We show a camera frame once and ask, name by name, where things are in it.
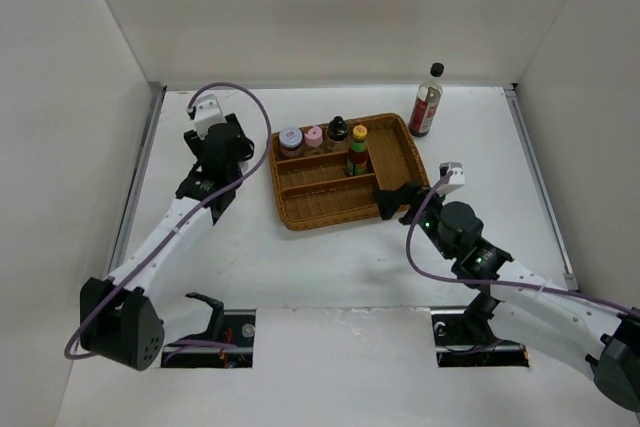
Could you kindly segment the red sauce bottle green label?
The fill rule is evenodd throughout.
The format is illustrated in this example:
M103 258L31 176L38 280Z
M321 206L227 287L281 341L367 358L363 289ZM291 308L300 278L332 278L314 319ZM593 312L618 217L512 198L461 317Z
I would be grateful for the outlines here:
M347 174L349 176L364 175L368 172L369 151L367 144L367 128L356 125L352 130L352 141L347 152Z

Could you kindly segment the sauce jar white lid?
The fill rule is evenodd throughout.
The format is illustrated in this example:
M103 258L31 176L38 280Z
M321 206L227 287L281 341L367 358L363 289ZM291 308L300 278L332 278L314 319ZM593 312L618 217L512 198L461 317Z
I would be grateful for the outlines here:
M287 127L278 134L280 154L285 159L301 155L304 135L298 127Z

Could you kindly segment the pink lid spice shaker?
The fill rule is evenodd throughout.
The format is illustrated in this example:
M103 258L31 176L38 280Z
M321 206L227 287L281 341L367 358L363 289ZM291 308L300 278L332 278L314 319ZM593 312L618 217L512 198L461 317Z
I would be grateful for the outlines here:
M304 133L305 156L316 155L319 153L323 143L323 130L321 127L314 125L309 127Z

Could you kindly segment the black lid pepper shaker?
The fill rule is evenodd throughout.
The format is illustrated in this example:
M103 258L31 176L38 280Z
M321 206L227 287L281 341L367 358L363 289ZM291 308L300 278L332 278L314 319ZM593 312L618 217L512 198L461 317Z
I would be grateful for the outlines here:
M349 125L341 116L335 116L326 127L325 147L328 152L339 152L345 149L348 142Z

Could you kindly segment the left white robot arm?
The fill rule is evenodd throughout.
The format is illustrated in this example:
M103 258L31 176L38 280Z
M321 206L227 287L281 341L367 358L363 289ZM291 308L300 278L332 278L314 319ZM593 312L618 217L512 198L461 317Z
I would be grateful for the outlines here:
M159 224L128 260L81 288L75 342L90 356L143 371L167 344L210 346L223 337L220 301L190 292L186 310L168 313L157 304L170 271L235 200L255 151L233 114L196 115L194 125L184 140L195 162Z

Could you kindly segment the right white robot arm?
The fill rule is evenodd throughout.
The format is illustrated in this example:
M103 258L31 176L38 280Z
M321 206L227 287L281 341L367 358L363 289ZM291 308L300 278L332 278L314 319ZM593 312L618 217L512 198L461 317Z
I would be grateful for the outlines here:
M441 256L453 260L450 282L478 290L465 311L464 331L483 343L493 336L524 344L581 373L614 404L639 410L639 311L562 290L483 236L484 224L466 203L447 201L446 178L433 187L407 182L374 192L379 214L420 228Z

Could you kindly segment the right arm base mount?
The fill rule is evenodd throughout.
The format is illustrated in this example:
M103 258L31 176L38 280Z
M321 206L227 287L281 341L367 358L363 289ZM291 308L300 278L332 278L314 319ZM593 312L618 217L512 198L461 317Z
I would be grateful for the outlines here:
M527 349L498 339L488 321L498 302L479 293L466 307L430 311L436 361L441 368L529 367Z

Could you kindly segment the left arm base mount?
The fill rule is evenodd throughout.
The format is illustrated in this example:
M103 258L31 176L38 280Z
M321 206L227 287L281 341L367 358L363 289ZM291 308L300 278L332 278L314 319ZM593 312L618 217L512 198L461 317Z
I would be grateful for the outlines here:
M227 309L218 299L190 292L193 304L179 323L195 320L177 339L163 347L161 368L244 369L253 366L257 313Z

